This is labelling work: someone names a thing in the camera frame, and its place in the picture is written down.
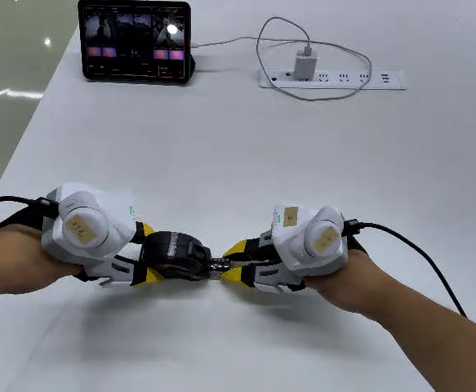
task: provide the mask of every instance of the label sticker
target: label sticker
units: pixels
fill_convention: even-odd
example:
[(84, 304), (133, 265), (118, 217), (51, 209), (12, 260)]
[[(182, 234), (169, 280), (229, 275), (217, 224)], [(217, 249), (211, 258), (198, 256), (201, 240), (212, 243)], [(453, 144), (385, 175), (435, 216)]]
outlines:
[(297, 226), (297, 207), (286, 207), (283, 227)]
[(74, 234), (74, 237), (76, 237), (82, 245), (87, 245), (97, 237), (96, 233), (92, 231), (80, 215), (73, 216), (71, 219), (67, 220), (65, 226)]
[(327, 227), (314, 243), (314, 249), (319, 253), (325, 252), (331, 243), (337, 240), (339, 234), (332, 227)]

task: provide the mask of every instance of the black tape measure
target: black tape measure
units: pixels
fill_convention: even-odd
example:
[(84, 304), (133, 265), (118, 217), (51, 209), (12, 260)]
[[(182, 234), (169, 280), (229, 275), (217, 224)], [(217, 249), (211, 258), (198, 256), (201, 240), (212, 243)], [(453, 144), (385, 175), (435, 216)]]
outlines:
[(191, 235), (158, 231), (145, 238), (140, 262), (164, 278), (204, 280), (210, 274), (211, 251)]

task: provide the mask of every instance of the tablet screen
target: tablet screen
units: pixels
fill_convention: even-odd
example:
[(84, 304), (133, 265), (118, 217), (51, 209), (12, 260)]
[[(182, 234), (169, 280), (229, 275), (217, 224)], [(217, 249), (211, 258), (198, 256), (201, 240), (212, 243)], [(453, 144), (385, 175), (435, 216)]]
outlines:
[(85, 2), (80, 24), (86, 76), (185, 78), (189, 6), (174, 4)]

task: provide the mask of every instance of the power outlet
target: power outlet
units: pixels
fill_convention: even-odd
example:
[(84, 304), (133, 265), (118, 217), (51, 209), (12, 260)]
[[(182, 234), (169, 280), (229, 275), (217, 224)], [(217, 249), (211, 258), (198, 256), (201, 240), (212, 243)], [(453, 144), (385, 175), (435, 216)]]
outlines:
[[(295, 80), (292, 71), (285, 69), (267, 69), (272, 82), (281, 88), (331, 88), (355, 90), (368, 79), (365, 70), (317, 70), (314, 78), (309, 81)], [(272, 87), (265, 74), (260, 70), (260, 86)], [(407, 90), (407, 80), (401, 70), (388, 71), (374, 69), (371, 80), (363, 88), (365, 90)]]
[(348, 72), (342, 72), (337, 75), (337, 81), (341, 84), (348, 85), (350, 83), (350, 77)]

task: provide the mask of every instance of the white charger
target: white charger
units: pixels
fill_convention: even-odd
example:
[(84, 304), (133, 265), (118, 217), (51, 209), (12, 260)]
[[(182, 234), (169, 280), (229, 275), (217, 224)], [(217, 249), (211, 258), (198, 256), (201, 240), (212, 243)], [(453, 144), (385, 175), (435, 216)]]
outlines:
[(292, 76), (295, 80), (306, 82), (314, 79), (317, 63), (318, 53), (314, 51), (310, 45), (305, 46), (305, 49), (298, 51), (296, 54), (296, 63)]

